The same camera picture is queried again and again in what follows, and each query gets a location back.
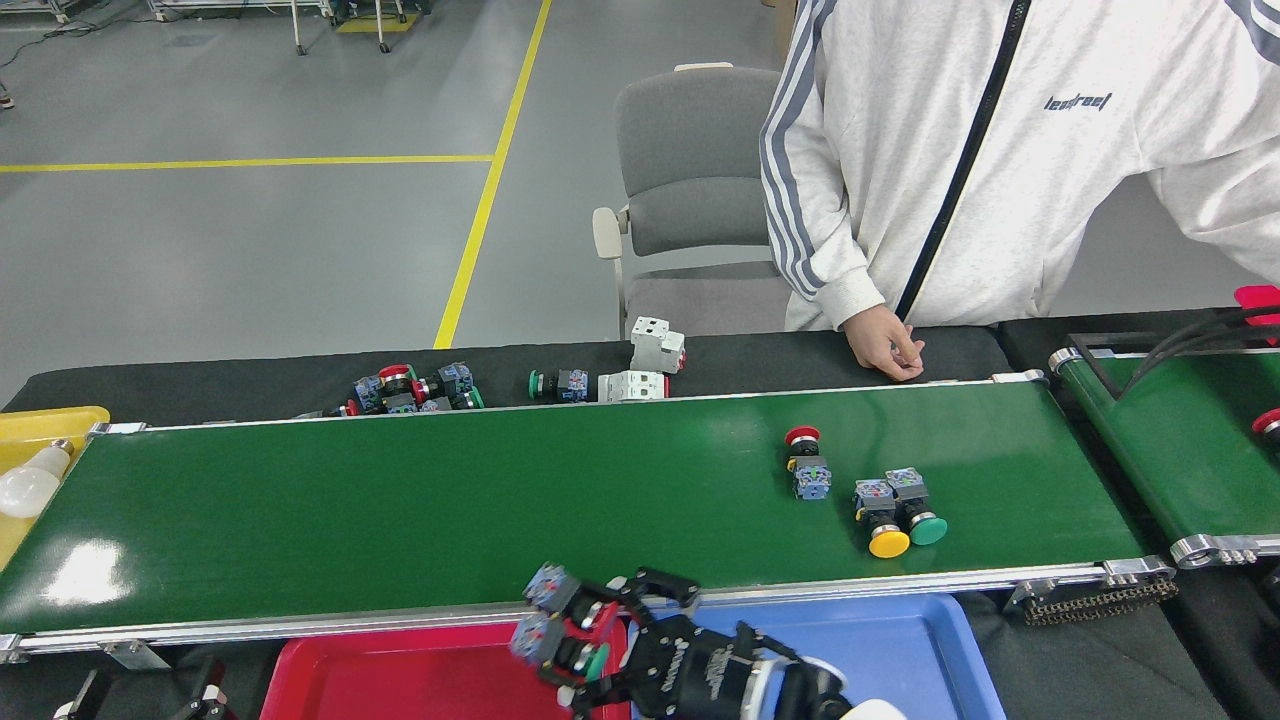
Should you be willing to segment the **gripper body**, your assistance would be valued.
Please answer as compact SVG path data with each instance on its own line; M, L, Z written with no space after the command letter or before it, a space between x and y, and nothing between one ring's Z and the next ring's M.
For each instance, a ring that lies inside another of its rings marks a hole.
M763 634L739 623L732 634L684 615L640 628L640 716L759 719L765 692Z

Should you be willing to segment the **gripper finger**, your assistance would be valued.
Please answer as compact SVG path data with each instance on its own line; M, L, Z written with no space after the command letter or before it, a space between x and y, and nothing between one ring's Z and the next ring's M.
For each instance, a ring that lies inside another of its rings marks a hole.
M602 670L608 660L605 650L566 650L556 655L558 679L570 693L572 719L590 719L595 707L626 703L641 688L652 684L652 651L630 650L627 661L617 673L588 678L588 670Z
M692 611L699 594L700 585L695 580L653 568L639 568L631 577L616 577L605 584L581 582L580 638L599 641L605 626L625 609L639 635L650 639L649 628L657 620L644 605L646 597L673 600L681 609Z
M111 689L111 674L91 670L73 700L55 711L55 720L96 719Z
M230 719L230 707L221 688L225 666L219 660L206 660L196 683L195 717Z

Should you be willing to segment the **person's right hand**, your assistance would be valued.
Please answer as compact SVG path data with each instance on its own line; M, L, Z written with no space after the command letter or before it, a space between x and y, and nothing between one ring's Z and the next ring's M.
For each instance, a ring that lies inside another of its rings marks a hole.
M878 370L895 382L913 380L923 374L925 342L914 340L911 327L883 304L851 315L840 329L860 366Z

